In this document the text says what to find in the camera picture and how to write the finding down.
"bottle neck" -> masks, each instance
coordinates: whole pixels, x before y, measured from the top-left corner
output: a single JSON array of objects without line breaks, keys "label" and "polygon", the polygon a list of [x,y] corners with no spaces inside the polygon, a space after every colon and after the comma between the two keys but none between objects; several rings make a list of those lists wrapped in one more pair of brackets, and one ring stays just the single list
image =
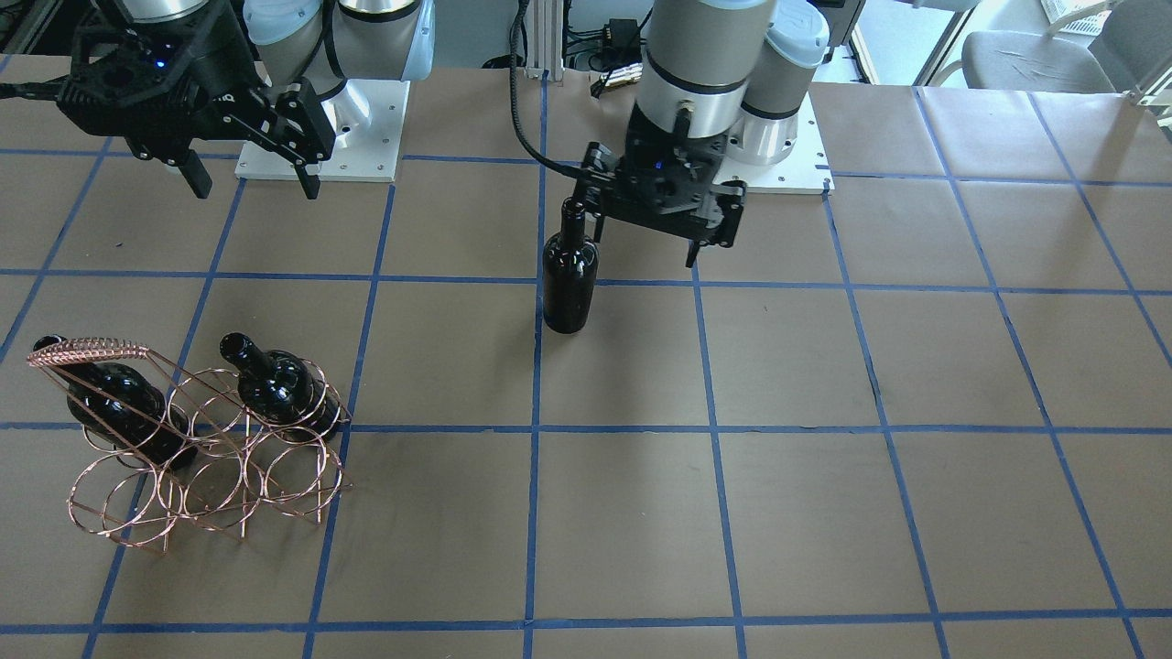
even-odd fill
[{"label": "bottle neck", "polygon": [[586,244],[586,206],[573,197],[561,203],[561,247],[577,251]]},{"label": "bottle neck", "polygon": [[[66,338],[61,337],[60,334],[49,334],[48,337],[42,337],[40,340],[38,340],[35,344],[33,344],[33,351],[35,352],[35,351],[39,351],[39,349],[42,349],[42,348],[47,348],[49,346],[54,346],[56,344],[62,344],[64,341],[66,341]],[[89,382],[90,385],[94,385],[95,387],[98,386],[101,383],[101,381],[102,381],[102,369],[96,364],[89,364],[89,362],[83,362],[83,364],[64,364],[64,365],[55,366],[54,368],[57,368],[59,371],[68,373],[69,375],[73,375],[74,378],[77,378],[79,380],[82,380],[84,382]],[[70,386],[75,386],[76,382],[69,380],[69,385]]]},{"label": "bottle neck", "polygon": [[254,378],[265,378],[277,371],[273,358],[257,347],[252,339],[233,332],[220,341],[220,355],[232,366]]}]

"gray chair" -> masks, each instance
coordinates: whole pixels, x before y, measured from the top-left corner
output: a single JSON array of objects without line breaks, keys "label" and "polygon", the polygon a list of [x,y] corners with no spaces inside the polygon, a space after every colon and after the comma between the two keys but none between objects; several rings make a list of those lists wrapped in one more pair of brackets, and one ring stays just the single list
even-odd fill
[{"label": "gray chair", "polygon": [[[1090,49],[1058,39],[1064,25],[1112,8]],[[952,72],[941,70],[939,84]],[[1098,94],[1134,91],[1149,104],[1172,76],[1172,0],[1109,1],[1050,26],[1045,34],[989,30],[965,40],[959,68],[972,88]]]}]

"white mounting plate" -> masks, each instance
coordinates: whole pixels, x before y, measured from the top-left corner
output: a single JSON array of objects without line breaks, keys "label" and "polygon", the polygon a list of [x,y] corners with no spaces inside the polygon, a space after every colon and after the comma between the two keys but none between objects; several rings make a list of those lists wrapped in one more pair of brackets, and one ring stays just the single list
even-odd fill
[{"label": "white mounting plate", "polygon": [[[322,181],[394,183],[410,83],[397,80],[350,80],[347,84],[357,86],[369,102],[370,123],[349,133],[341,133],[335,125],[338,140],[334,142],[334,154],[321,163],[318,176]],[[252,143],[245,144],[240,151],[236,176],[263,181],[297,181],[297,172],[288,161]]]},{"label": "white mounting plate", "polygon": [[750,192],[775,195],[822,195],[826,185],[834,189],[809,94],[798,108],[798,137],[789,157],[775,165],[751,165],[725,156],[716,181],[729,179],[744,181]]}]

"dark glass bottle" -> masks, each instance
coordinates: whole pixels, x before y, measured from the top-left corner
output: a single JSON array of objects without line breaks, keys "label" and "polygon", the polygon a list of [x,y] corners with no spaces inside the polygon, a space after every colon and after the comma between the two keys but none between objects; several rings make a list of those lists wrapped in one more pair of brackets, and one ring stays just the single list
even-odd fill
[{"label": "dark glass bottle", "polygon": [[[309,367],[297,355],[284,351],[265,352],[239,332],[220,340],[220,355],[240,371],[240,402],[266,423],[298,423],[325,440],[338,432],[338,398],[325,390],[326,383],[314,378]],[[313,412],[313,406],[322,400],[323,390],[325,402]],[[313,414],[309,419],[299,422],[311,412]],[[313,433],[293,429],[286,434],[286,439],[308,442],[315,439]]]},{"label": "dark glass bottle", "polygon": [[545,324],[554,332],[573,334],[586,326],[598,277],[598,247],[586,237],[586,208],[581,202],[571,197],[561,203],[561,231],[546,240],[541,267]]},{"label": "dark glass bottle", "polygon": [[[39,351],[64,340],[63,337],[48,335],[36,341],[33,349]],[[69,393],[81,401],[79,403],[73,398],[66,399],[69,413],[89,432],[104,437],[115,447],[137,448],[138,453],[156,466],[166,464],[170,460],[169,467],[172,470],[183,469],[195,460],[195,447],[186,446],[186,440],[169,426],[156,422],[163,420],[166,402],[163,392],[148,382],[142,373],[111,361],[70,364],[57,368],[102,392],[100,394],[64,378]],[[135,414],[131,408],[150,419]],[[110,434],[102,421],[121,437]],[[171,422],[178,428],[188,427],[188,419],[178,408],[171,408]]]}]

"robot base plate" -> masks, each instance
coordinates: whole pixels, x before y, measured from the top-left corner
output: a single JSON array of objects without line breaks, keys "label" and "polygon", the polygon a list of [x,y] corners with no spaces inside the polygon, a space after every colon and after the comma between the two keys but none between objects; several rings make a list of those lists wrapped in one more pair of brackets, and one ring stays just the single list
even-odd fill
[{"label": "robot base plate", "polygon": [[[323,103],[338,140],[333,156],[316,172],[322,181],[395,182],[409,89],[409,82],[397,80],[350,80],[346,90]],[[251,143],[240,151],[236,176],[297,181],[292,164]]]},{"label": "robot base plate", "polygon": [[820,195],[826,186],[834,189],[809,94],[798,109],[798,137],[789,157],[774,165],[751,165],[725,157],[716,181],[729,179],[744,181],[750,192],[775,195]]}]

